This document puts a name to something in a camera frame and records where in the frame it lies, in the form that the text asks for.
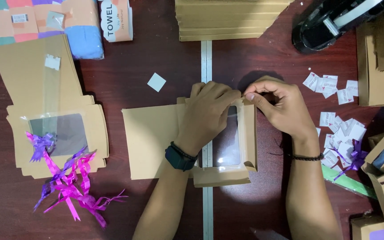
black smartwatch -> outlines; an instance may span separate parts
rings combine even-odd
[[[193,168],[198,156],[193,157],[186,154],[174,145],[174,142],[171,142],[171,145],[166,149],[166,159],[174,169],[186,171]]]

black bracelet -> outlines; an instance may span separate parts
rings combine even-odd
[[[297,156],[294,156],[292,157],[294,160],[301,160],[301,161],[321,161],[323,158],[324,158],[324,154],[321,153],[319,156],[317,157],[297,157]]]
[[[174,148],[174,150],[176,150],[176,152],[178,152],[178,153],[181,154],[182,156],[184,156],[184,157],[190,159],[191,161],[196,161],[196,160],[198,160],[198,156],[193,157],[193,156],[190,156],[189,154],[186,154],[183,150],[181,150],[178,146],[176,146],[176,145],[174,144],[174,142],[171,142],[170,145]]]

barcode sticker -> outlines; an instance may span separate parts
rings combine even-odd
[[[28,21],[28,14],[15,14],[11,15],[11,22],[16,23],[25,23]]]

brown desk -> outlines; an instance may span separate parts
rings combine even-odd
[[[314,123],[320,112],[336,112],[343,120],[351,117],[368,127],[366,137],[384,132],[384,108],[359,107],[358,102],[338,105],[337,97],[324,99],[302,82],[308,68],[320,76],[338,75],[339,89],[348,79],[357,79],[355,33],[349,32],[335,46],[304,56],[290,43],[292,17],[304,6],[292,3],[259,39],[214,41],[213,80],[244,90],[266,73],[300,86]],[[105,42],[105,59],[77,62],[83,90],[103,105],[109,132],[110,156],[106,168],[90,174],[91,194],[114,196],[123,188],[126,203],[113,202],[102,214],[108,222],[103,231],[87,210],[74,203],[81,217],[74,222],[66,204],[43,214],[56,198],[46,199],[37,212],[43,179],[24,177],[14,163],[11,127],[6,107],[12,102],[0,77],[0,240],[109,240],[131,239],[136,223],[157,180],[131,181],[128,151],[121,109],[175,104],[188,96],[193,83],[200,82],[200,42],[178,41],[174,1],[131,0],[134,13],[134,40]],[[167,80],[157,93],[146,83],[156,72]],[[289,237],[285,216],[285,191],[289,162],[277,144],[282,134],[258,114],[259,172],[251,173],[252,183],[214,188],[214,239],[256,239],[254,231],[273,229]],[[320,144],[331,131],[323,127]],[[365,174],[348,176],[369,182]],[[341,222],[344,239],[349,239],[349,217],[377,210],[377,202],[326,183],[334,211]],[[189,181],[183,217],[175,239],[202,239],[202,189]]]

towel package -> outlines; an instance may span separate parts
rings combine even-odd
[[[103,59],[96,0],[0,0],[0,46],[66,34],[74,59]]]

